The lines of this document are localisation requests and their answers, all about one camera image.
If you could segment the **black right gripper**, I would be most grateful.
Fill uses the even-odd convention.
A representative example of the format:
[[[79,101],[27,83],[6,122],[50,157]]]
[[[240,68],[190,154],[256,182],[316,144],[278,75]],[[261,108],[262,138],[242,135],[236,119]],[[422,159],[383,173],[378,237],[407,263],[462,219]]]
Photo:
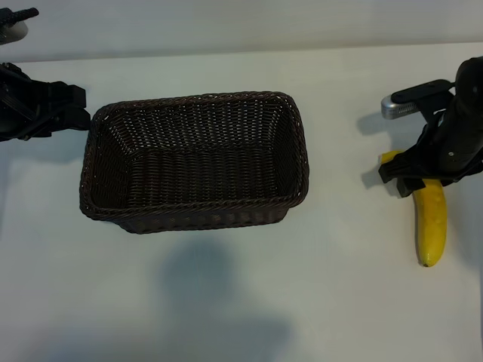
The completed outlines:
[[[423,179],[444,185],[460,181],[482,149],[482,99],[454,97],[436,128],[425,131],[415,149],[385,152],[378,173],[383,183],[397,179],[402,198],[423,188]]]

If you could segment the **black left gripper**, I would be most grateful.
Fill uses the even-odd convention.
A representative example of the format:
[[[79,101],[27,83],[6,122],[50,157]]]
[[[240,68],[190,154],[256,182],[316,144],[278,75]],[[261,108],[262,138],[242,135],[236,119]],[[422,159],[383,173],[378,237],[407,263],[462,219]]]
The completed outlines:
[[[38,120],[52,106],[73,106],[51,119],[51,131]],[[13,63],[1,64],[1,141],[46,138],[62,130],[87,131],[91,115],[85,109],[86,90],[61,81],[47,83],[32,80]]]

